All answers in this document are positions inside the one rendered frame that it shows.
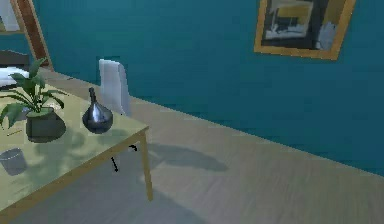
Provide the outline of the brown wooden door frame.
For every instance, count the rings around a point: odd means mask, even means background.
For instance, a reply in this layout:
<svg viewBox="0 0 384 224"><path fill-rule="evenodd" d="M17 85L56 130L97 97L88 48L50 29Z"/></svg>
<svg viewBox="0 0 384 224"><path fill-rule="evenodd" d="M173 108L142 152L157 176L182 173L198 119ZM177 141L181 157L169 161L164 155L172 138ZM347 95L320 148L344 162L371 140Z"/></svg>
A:
<svg viewBox="0 0 384 224"><path fill-rule="evenodd" d="M24 34L33 57L45 57L43 66L54 70L33 0L0 0L0 35L14 34Z"/></svg>

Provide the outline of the pale wooden table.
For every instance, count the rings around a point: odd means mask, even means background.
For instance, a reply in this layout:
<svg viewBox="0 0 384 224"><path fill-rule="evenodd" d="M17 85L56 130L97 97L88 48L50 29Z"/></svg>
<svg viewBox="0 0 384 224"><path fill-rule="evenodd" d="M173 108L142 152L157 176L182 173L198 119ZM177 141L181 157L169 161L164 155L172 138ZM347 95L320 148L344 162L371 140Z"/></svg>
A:
<svg viewBox="0 0 384 224"><path fill-rule="evenodd" d="M20 148L27 163L27 169L15 176L7 174L0 165L0 224L9 224L28 208L135 143L142 147L147 197L153 197L146 142L148 126L114 113L111 129L103 134L94 134L82 122L90 102L70 93L59 98L65 107L59 109L57 114L64 120L66 132L54 141L29 141L24 120L16 122L11 128L7 123L0 126L0 154L8 149ZM23 131L6 136L17 130Z"/></svg>

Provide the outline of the dark shiny round vase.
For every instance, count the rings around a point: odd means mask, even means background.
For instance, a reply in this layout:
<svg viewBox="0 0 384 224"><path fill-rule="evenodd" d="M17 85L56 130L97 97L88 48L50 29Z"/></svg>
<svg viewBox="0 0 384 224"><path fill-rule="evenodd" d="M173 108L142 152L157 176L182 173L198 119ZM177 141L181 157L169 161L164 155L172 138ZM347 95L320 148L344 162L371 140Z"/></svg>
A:
<svg viewBox="0 0 384 224"><path fill-rule="evenodd" d="M82 116L83 125L94 134L107 132L113 124L112 112L97 101L95 90L89 88L91 104Z"/></svg>

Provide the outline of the white chair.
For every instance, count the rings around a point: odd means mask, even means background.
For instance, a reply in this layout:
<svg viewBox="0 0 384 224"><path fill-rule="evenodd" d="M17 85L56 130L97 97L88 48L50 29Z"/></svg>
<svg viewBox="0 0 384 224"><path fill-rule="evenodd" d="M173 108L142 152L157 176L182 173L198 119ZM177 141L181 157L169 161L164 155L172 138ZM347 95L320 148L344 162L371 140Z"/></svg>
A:
<svg viewBox="0 0 384 224"><path fill-rule="evenodd" d="M112 60L99 60L100 92L104 105L121 115L130 116L130 94L124 66Z"/></svg>

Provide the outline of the green house plant in pot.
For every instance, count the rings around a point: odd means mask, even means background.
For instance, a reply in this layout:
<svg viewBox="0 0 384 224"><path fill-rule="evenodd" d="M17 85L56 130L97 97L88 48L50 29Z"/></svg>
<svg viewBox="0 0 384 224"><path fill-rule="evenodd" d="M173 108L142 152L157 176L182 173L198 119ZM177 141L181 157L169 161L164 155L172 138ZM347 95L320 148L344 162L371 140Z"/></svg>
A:
<svg viewBox="0 0 384 224"><path fill-rule="evenodd" d="M39 68L46 61L46 58L35 60L29 67L29 75L25 77L19 72L13 72L9 75L16 82L16 86L22 91L16 89L6 90L6 95L2 98L13 99L0 112L0 126L3 126L4 120L8 120L8 128L11 128L17 122L22 111L27 108L26 117L26 135L28 140L35 143L47 143L60 138L66 131L64 121L56 114L52 106L46 103L53 99L61 109L64 108L64 102L57 97L57 94L65 95L61 90L47 90L44 78L39 74Z"/></svg>

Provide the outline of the grey glass cup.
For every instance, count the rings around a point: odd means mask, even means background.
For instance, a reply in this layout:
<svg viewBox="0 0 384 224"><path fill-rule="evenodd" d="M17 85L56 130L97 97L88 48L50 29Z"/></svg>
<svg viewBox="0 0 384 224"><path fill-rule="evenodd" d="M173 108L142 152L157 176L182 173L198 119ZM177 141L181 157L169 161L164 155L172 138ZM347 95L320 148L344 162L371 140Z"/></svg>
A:
<svg viewBox="0 0 384 224"><path fill-rule="evenodd" d="M0 163L10 176L19 175L27 169L27 163L20 148L12 148L2 152Z"/></svg>

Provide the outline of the gold framed wall picture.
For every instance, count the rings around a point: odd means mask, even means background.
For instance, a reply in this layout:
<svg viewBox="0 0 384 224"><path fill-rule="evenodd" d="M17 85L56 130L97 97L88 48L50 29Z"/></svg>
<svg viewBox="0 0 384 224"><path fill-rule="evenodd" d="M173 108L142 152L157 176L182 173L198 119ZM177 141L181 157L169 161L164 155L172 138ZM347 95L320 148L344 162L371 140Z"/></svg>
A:
<svg viewBox="0 0 384 224"><path fill-rule="evenodd" d="M254 51L336 61L356 0L260 0Z"/></svg>

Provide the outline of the bed with white pillow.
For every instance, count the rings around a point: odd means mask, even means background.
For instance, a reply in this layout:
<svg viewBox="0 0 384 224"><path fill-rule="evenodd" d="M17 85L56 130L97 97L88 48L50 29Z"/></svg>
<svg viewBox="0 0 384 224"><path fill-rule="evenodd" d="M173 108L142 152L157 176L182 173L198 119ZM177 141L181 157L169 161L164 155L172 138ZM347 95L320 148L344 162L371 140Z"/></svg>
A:
<svg viewBox="0 0 384 224"><path fill-rule="evenodd" d="M11 74L19 73L25 78L29 77L29 56L27 54L0 50L0 90L16 87L16 81Z"/></svg>

